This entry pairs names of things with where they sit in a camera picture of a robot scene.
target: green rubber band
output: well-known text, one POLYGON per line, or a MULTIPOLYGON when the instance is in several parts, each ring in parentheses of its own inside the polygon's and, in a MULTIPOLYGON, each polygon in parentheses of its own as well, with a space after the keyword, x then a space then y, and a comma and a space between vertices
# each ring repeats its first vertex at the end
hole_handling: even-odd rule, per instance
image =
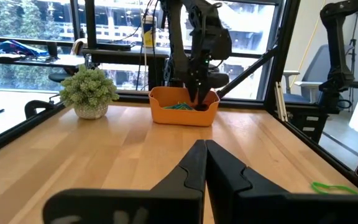
POLYGON ((358 195, 358 193, 355 190, 352 190, 349 187, 340 186, 340 185, 331 185, 330 186, 330 185, 325 185, 325 184, 322 184, 319 182, 313 182, 313 183, 311 183, 311 188, 319 194, 329 194, 329 192, 323 191, 321 189, 326 189, 326 190, 338 189, 338 190, 343 190, 345 192, 349 192, 354 195, 358 195))

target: blue object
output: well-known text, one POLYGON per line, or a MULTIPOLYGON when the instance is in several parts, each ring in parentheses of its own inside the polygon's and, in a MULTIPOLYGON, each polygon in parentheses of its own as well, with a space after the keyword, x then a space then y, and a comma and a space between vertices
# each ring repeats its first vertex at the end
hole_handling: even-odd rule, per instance
POLYGON ((0 43, 0 53, 5 54, 24 54, 33 56, 46 56, 48 52, 46 50, 36 49, 25 44, 21 44, 15 40, 7 40, 0 43))

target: orange plastic bin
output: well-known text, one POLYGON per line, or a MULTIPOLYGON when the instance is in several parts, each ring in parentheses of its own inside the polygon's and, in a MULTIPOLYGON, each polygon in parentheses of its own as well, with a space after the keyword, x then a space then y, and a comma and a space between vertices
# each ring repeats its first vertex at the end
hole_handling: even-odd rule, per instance
POLYGON ((153 121, 160 124, 210 126, 214 121, 219 104, 217 94, 209 91, 204 100, 204 104, 209 105, 207 111, 164 109, 163 107, 179 103, 187 103, 191 107, 194 107, 197 104, 197 100, 194 103, 190 101, 186 88, 163 86, 154 87, 149 94, 149 99, 153 121))

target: chair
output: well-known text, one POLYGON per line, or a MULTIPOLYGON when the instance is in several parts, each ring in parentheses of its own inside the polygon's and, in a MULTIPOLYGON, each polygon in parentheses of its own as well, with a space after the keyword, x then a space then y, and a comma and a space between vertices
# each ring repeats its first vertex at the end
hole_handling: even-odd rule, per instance
MULTIPOLYGON (((345 53, 352 50, 353 46, 345 45, 345 53)), ((298 75, 297 71, 285 71, 283 73, 285 77, 285 84, 287 86, 286 93, 284 94, 285 102, 295 103, 314 103, 320 96, 318 87, 320 84, 327 80, 329 69, 331 68, 329 60, 328 44, 322 45, 313 60, 311 61, 305 75, 300 82, 295 82, 296 85, 301 87, 301 95, 291 94, 289 77, 292 75, 298 75)))
MULTIPOLYGON (((81 38, 74 42, 73 47, 71 48, 70 55, 81 55, 81 51, 84 47, 87 47, 87 39, 81 38)), ((64 79, 73 76, 78 69, 64 68, 65 72, 62 73, 52 73, 48 78, 54 82, 61 83, 64 79)))

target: green plant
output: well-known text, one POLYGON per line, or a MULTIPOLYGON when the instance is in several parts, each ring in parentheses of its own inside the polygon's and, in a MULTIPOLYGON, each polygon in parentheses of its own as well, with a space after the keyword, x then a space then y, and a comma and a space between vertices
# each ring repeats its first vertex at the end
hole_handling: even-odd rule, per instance
POLYGON ((117 87, 102 70, 86 69, 85 65, 80 65, 79 72, 62 81, 62 85, 65 89, 60 91, 60 98, 66 106, 97 108, 119 98, 117 87))

